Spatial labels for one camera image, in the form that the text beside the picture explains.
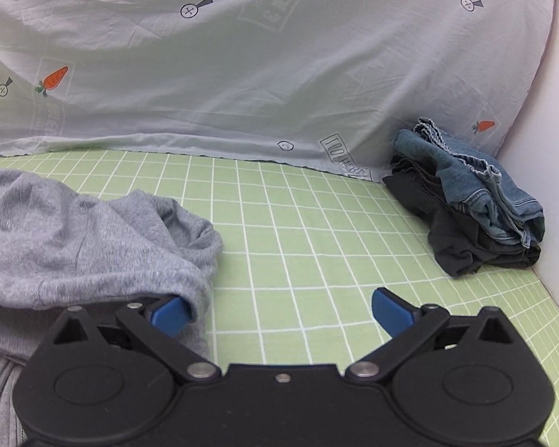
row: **green checkered tablecloth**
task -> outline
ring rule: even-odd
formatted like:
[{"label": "green checkered tablecloth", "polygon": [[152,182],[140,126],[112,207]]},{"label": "green checkered tablecloth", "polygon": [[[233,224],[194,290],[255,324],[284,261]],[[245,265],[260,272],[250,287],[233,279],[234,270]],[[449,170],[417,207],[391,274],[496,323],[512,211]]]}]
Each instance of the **green checkered tablecloth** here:
[{"label": "green checkered tablecloth", "polygon": [[427,228],[376,183],[268,162],[114,150],[0,158],[105,200],[132,189],[176,198],[213,222],[221,257],[208,336],[212,358],[344,368],[389,339],[370,297],[388,286],[453,314],[504,309],[555,383],[543,440],[559,447],[559,308],[530,270],[483,267],[451,279]]}]

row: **silver screw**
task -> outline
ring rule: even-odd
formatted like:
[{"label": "silver screw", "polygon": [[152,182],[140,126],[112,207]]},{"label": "silver screw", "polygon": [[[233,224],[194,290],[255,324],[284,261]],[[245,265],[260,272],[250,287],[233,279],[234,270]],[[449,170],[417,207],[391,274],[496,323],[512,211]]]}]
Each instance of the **silver screw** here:
[{"label": "silver screw", "polygon": [[359,378],[370,378],[379,374],[379,367],[370,361],[359,361],[350,367],[354,376]]},{"label": "silver screw", "polygon": [[275,376],[275,380],[278,383],[289,383],[292,377],[287,373],[279,373]]},{"label": "silver screw", "polygon": [[188,374],[193,378],[211,378],[215,373],[217,373],[218,369],[212,365],[211,363],[205,363],[204,361],[200,361],[198,363],[193,363],[189,365],[186,369]]}]

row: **gray clothing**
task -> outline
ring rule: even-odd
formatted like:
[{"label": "gray clothing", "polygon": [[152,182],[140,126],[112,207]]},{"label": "gray clothing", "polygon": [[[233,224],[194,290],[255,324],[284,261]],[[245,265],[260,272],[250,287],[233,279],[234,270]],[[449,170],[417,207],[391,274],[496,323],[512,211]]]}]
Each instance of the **gray clothing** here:
[{"label": "gray clothing", "polygon": [[145,294],[180,295],[179,340],[207,355],[204,321],[222,241],[171,198],[111,201],[32,173],[0,170],[0,447],[16,445],[10,390],[63,307],[113,312]]}]

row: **gray fabric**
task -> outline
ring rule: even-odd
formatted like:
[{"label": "gray fabric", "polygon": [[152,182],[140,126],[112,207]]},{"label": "gray fabric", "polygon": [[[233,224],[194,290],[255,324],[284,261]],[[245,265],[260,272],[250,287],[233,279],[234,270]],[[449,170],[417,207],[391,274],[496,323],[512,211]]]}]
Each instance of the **gray fabric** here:
[{"label": "gray fabric", "polygon": [[105,314],[144,294],[174,294],[195,320],[179,340],[207,356],[204,317],[222,242],[171,198],[79,195],[55,180],[0,170],[0,447],[12,446],[10,388],[20,364],[71,304]]},{"label": "gray fabric", "polygon": [[90,143],[380,181],[394,133],[429,115],[494,156],[552,17],[553,0],[0,0],[0,153]]}]

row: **triangular cutout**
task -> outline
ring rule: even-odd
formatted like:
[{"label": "triangular cutout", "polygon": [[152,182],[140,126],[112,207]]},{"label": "triangular cutout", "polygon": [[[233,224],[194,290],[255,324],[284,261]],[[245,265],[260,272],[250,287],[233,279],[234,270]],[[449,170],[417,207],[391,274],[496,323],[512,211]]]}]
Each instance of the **triangular cutout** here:
[{"label": "triangular cutout", "polygon": [[511,344],[511,338],[507,332],[505,332],[501,322],[499,322],[499,319],[496,318],[490,318],[486,321],[484,329],[480,334],[480,339],[482,341],[490,341],[493,343],[503,343],[504,345]]},{"label": "triangular cutout", "polygon": [[87,333],[78,319],[69,319],[66,326],[60,331],[54,345],[66,345],[68,343],[76,343],[79,341],[89,340]]}]

